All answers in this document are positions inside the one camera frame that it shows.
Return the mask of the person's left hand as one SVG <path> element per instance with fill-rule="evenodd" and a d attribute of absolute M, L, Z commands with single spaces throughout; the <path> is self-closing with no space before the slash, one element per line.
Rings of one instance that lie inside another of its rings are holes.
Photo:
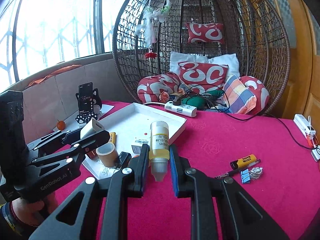
<path fill-rule="evenodd" d="M 13 212 L 16 217 L 21 222 L 32 226 L 38 226 L 45 220 L 45 217 L 40 214 L 41 211 L 51 214 L 57 207 L 58 202 L 55 192 L 34 203 L 30 203 L 23 198 L 18 198 L 12 202 Z"/>

